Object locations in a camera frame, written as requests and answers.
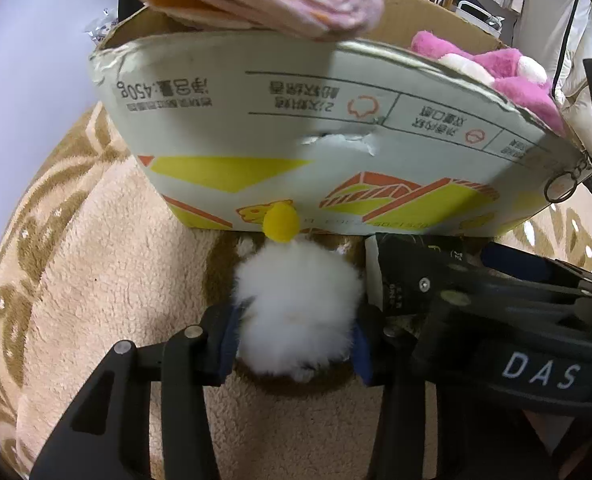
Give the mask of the pink plush bear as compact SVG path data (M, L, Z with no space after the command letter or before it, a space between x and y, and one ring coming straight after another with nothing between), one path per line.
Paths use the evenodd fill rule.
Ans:
M486 84L515 105L527 108L555 133L564 133L563 118L552 99L552 82L546 70L520 50L503 48L471 54L425 30L413 37L411 50Z

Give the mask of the white fluffy yellow-beaked plush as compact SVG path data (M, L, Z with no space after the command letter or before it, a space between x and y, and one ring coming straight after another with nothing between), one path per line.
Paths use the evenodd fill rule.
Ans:
M290 203L272 204L261 226L266 241L234 271L238 359L256 375L309 382L349 359L362 276L336 250L299 235Z

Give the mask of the cream hanging coat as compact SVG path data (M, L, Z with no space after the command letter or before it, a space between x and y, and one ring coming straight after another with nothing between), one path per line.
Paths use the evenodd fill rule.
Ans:
M513 46L546 70L563 122L592 158L592 103L584 68L592 58L592 1L491 1L517 15Z

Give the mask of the beige paw-print rug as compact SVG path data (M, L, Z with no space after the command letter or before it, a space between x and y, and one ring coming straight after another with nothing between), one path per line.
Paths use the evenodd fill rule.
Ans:
M101 103L40 168L0 244L0 455L28 479L44 442L110 346L158 344L228 299L234 269L261 233L182 226ZM592 272L592 194L581 185L496 238ZM382 388L340 363L308 384L236 366L206 389L223 479L366 479ZM500 444L500 416L456 412L425 386L423 479L545 479L521 440Z

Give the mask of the brown cardboard box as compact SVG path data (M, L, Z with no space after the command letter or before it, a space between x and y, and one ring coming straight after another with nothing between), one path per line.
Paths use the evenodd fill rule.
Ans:
M190 228L257 231L276 202L303 230L494 236L592 174L574 140L411 50L501 42L426 0L385 0L341 42L198 29L143 9L90 57L110 119Z

